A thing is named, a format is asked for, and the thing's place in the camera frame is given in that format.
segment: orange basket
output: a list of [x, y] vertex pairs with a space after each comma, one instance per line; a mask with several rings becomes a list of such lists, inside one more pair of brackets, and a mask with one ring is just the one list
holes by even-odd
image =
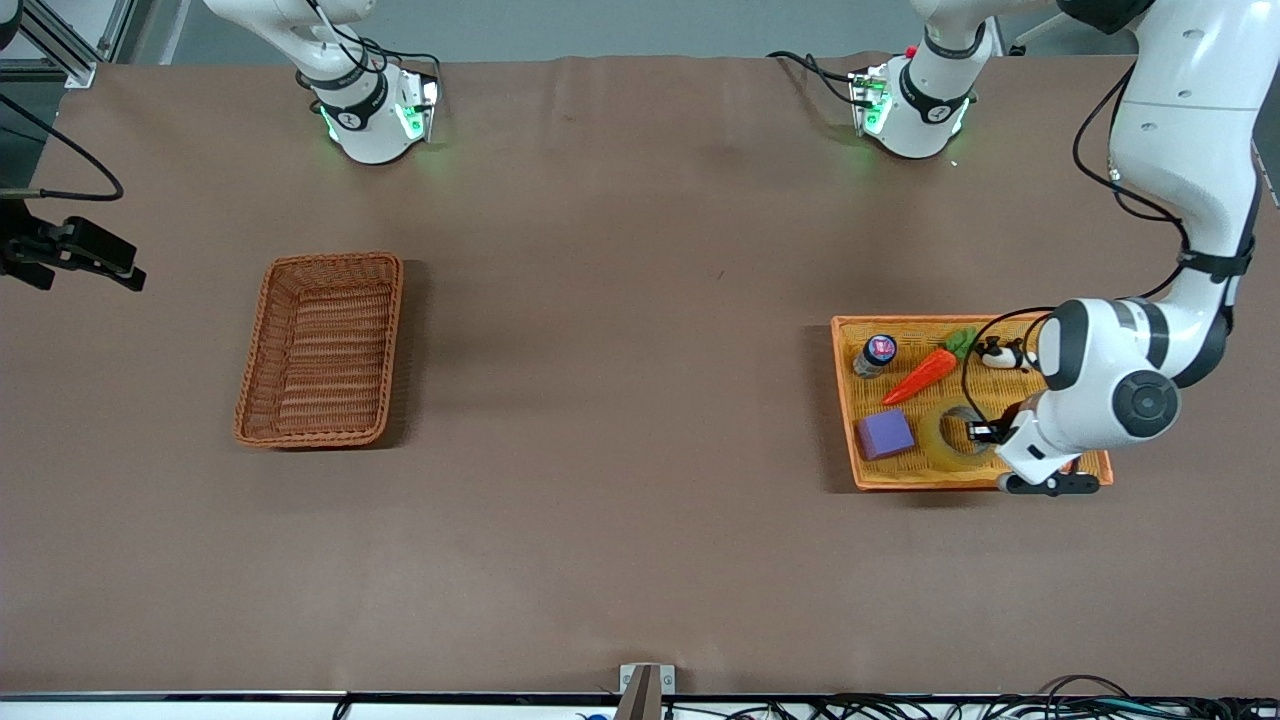
[[[964, 327], [980, 329], [993, 318], [995, 315], [860, 315], [831, 319], [840, 411], [845, 420], [849, 459], [854, 466], [854, 484], [859, 489], [996, 489], [997, 478], [1007, 473], [1009, 466], [995, 456], [986, 465], [963, 471], [932, 468], [919, 447], [881, 460], [864, 460], [856, 437], [858, 420], [888, 410], [881, 405], [881, 400], [948, 334]], [[1014, 318], [1000, 323], [987, 334], [998, 334], [1005, 340], [1021, 337], [1034, 320], [1036, 315]], [[854, 359], [872, 336], [882, 333], [893, 336], [897, 341], [897, 357], [879, 377], [864, 380], [854, 374]], [[1036, 350], [1034, 341], [1029, 343], [1029, 350]], [[996, 370], [983, 365], [978, 357], [969, 359], [969, 392], [988, 416], [998, 416], [1010, 405], [1021, 402], [1042, 389], [1044, 379], [1039, 373]], [[916, 428], [925, 413], [946, 398], [960, 395], [963, 395], [960, 370], [956, 370], [942, 382], [893, 407], [902, 410], [908, 424], [918, 433]], [[1080, 457], [1080, 469], [1097, 477], [1103, 486], [1115, 482], [1111, 460], [1106, 452], [1085, 454]]]
[[369, 445], [387, 429], [404, 270], [389, 252], [300, 255], [262, 278], [236, 439]]

